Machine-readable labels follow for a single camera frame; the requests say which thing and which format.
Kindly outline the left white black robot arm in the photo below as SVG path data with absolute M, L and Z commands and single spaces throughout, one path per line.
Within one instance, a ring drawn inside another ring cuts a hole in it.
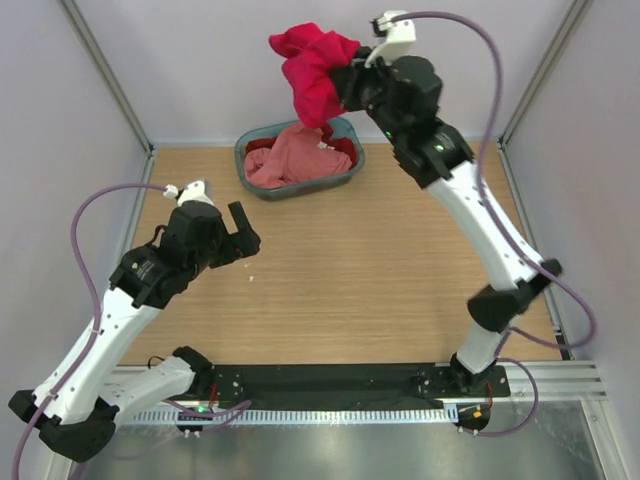
M 50 377 L 20 390 L 10 409 L 32 422 L 40 440 L 76 463 L 96 456 L 135 414 L 174 396 L 204 398 L 214 367 L 191 347 L 179 347 L 160 364 L 109 387 L 107 377 L 140 333 L 204 270 L 256 255 L 260 238 L 243 206 L 228 206 L 236 225 L 226 228 L 212 204 L 186 201 L 171 212 L 152 239 L 125 253 L 91 321 Z

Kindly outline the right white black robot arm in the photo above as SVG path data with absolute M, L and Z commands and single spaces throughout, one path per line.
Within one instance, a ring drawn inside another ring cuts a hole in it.
M 331 71 L 342 107 L 364 111 L 374 121 L 400 168 L 446 209 L 488 276 L 487 285 L 467 302 L 473 324 L 450 363 L 453 389 L 472 396 L 487 383 L 508 329 L 562 267 L 526 242 L 478 181 L 471 147 L 438 116 L 442 81 L 433 65 L 412 55 L 368 63 L 372 51 L 360 47 L 347 66 Z

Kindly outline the magenta red t shirt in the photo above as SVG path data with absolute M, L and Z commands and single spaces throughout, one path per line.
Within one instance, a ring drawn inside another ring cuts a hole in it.
M 270 48 L 284 59 L 281 71 L 292 88 L 293 107 L 307 128 L 319 129 L 344 113 L 330 73 L 350 65 L 361 43 L 307 22 L 273 34 Z

